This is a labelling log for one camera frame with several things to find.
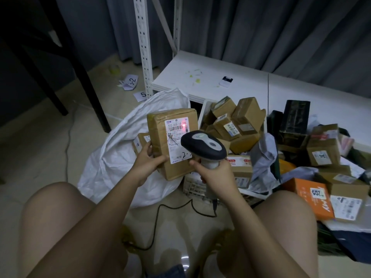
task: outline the black box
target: black box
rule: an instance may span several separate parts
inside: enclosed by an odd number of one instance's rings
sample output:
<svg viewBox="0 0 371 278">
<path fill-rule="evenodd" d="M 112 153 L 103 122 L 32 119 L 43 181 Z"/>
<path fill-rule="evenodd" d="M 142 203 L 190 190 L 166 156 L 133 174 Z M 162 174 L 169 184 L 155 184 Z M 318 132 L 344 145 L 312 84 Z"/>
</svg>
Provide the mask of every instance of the black box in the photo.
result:
<svg viewBox="0 0 371 278">
<path fill-rule="evenodd" d="M 279 130 L 278 143 L 300 148 L 307 134 L 309 108 L 311 102 L 288 100 Z"/>
</svg>

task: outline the hand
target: hand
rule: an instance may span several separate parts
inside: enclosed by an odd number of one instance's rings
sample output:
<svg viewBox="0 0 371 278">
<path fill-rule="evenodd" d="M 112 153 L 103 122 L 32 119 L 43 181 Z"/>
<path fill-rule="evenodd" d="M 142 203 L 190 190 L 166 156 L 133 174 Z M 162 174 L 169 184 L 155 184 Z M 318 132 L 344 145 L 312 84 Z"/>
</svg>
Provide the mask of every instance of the hand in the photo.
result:
<svg viewBox="0 0 371 278">
<path fill-rule="evenodd" d="M 149 177 L 150 174 L 156 170 L 158 165 L 164 163 L 169 159 L 169 157 L 165 155 L 152 158 L 151 144 L 152 143 L 150 141 L 147 142 L 145 146 L 143 146 L 142 150 L 137 156 L 137 159 L 134 162 L 134 165 L 128 172 L 128 174 L 130 173 L 132 176 L 138 178 L 138 187 L 142 186 L 146 182 L 147 177 Z"/>
<path fill-rule="evenodd" d="M 191 160 L 189 164 L 194 167 L 196 172 L 201 175 L 203 181 L 207 183 L 224 204 L 227 205 L 230 201 L 234 201 L 236 197 L 242 197 L 228 160 L 220 161 L 219 167 L 213 170 L 205 168 L 194 160 Z"/>
</svg>

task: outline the white shelf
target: white shelf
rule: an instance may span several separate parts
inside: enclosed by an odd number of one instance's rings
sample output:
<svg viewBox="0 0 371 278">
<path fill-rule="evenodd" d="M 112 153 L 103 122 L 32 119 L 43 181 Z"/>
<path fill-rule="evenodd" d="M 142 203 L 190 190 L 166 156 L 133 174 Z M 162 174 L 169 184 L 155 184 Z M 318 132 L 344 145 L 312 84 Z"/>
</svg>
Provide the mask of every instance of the white shelf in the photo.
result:
<svg viewBox="0 0 371 278">
<path fill-rule="evenodd" d="M 371 100 L 302 81 L 269 75 L 269 113 L 284 111 L 286 100 L 311 102 L 309 114 L 321 124 L 338 124 L 357 143 L 371 146 Z"/>
<path fill-rule="evenodd" d="M 219 85 L 224 76 L 233 78 L 229 88 Z M 256 97 L 260 108 L 268 111 L 268 73 L 225 61 L 179 51 L 152 82 L 156 91 L 176 87 L 199 103 L 229 96 L 237 104 L 241 98 Z"/>
</svg>

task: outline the orange box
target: orange box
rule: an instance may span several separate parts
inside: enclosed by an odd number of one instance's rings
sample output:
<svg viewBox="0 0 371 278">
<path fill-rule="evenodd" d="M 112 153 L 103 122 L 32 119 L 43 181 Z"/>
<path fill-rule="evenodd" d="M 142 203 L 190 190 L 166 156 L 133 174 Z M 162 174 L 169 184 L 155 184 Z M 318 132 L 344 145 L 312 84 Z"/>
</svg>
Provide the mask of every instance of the orange box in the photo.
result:
<svg viewBox="0 0 371 278">
<path fill-rule="evenodd" d="M 335 217 L 326 185 L 294 178 L 282 184 L 282 187 L 303 198 L 311 206 L 317 220 L 331 220 Z"/>
</svg>

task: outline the tiled floor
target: tiled floor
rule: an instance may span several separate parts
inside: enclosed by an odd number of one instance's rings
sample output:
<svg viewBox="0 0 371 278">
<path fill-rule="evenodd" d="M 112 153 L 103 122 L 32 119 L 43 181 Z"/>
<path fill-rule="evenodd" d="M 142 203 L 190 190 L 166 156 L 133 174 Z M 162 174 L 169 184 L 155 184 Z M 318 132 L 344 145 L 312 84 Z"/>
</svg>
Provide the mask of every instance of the tiled floor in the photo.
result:
<svg viewBox="0 0 371 278">
<path fill-rule="evenodd" d="M 143 90 L 144 83 L 141 66 L 135 66 L 130 61 L 118 64 L 121 66 L 121 76 L 111 75 L 106 68 L 102 68 L 95 73 L 92 83 L 104 111 L 122 119 L 138 105 L 132 93 Z M 128 73 L 140 76 L 139 84 L 132 92 L 124 92 L 116 86 L 118 80 Z M 79 84 L 71 84 L 69 88 L 69 95 L 63 102 L 70 111 L 77 107 L 72 100 L 89 105 Z M 75 116 L 68 168 L 69 182 L 73 184 L 77 184 L 89 154 L 107 136 L 93 110 L 79 106 Z M 117 119 L 108 120 L 112 128 L 119 123 Z M 65 179 L 64 150 L 70 125 L 71 115 L 62 117 L 51 108 L 0 145 L 0 176 L 6 181 L 5 185 L 0 185 L 0 270 L 3 278 L 16 277 L 22 206 L 39 188 Z M 186 201 L 188 198 L 176 190 L 161 203 L 180 206 Z M 148 246 L 151 242 L 158 205 L 131 210 L 125 219 L 140 246 Z M 201 212 L 211 212 L 210 205 L 196 202 L 195 206 Z M 190 206 L 182 210 L 161 210 L 155 244 L 150 251 L 142 252 L 146 270 L 156 274 L 182 263 L 190 266 L 188 272 L 191 273 L 213 236 L 219 230 L 232 226 L 227 211 L 220 207 L 218 212 L 218 219 L 211 219 L 197 215 Z M 319 257 L 319 263 L 321 277 L 369 277 L 371 273 L 371 266 L 352 262 L 348 258 Z"/>
</svg>

